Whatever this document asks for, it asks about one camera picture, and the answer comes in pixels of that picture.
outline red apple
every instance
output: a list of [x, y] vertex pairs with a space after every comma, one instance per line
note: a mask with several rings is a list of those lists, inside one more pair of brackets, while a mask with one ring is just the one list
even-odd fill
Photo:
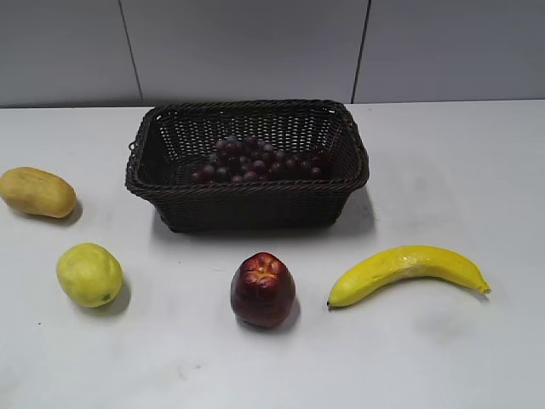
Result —
[[232, 278], [232, 311], [249, 324], [266, 328], [280, 325], [290, 315], [294, 300], [293, 277], [272, 254], [255, 254]]

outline banana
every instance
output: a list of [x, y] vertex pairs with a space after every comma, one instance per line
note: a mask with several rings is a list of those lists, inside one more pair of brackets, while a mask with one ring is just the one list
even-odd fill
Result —
[[384, 285], [412, 277], [437, 277], [491, 292], [477, 266], [454, 251], [429, 245], [404, 245], [375, 254], [349, 269], [333, 286], [328, 307], [346, 307]]

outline dark brown wicker basket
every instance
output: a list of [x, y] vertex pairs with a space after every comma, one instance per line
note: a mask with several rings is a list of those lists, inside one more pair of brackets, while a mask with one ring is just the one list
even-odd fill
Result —
[[[321, 181], [190, 183], [215, 143], [257, 136], [287, 153], [315, 147], [330, 157]], [[150, 201], [174, 232], [327, 226], [369, 178], [352, 115], [333, 101], [187, 103], [152, 109], [130, 145], [126, 187]]]

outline potato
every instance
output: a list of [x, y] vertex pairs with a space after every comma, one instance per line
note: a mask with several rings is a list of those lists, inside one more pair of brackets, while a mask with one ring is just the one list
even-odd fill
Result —
[[76, 206], [72, 186], [35, 168], [15, 168], [4, 173], [0, 178], [0, 196], [12, 209], [59, 219], [68, 216]]

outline green lemon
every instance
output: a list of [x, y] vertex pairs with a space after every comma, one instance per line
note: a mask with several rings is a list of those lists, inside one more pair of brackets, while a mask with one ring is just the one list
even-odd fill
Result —
[[123, 272], [104, 247], [83, 243], [60, 257], [57, 278], [74, 302], [84, 307], [99, 307], [116, 297], [123, 283]]

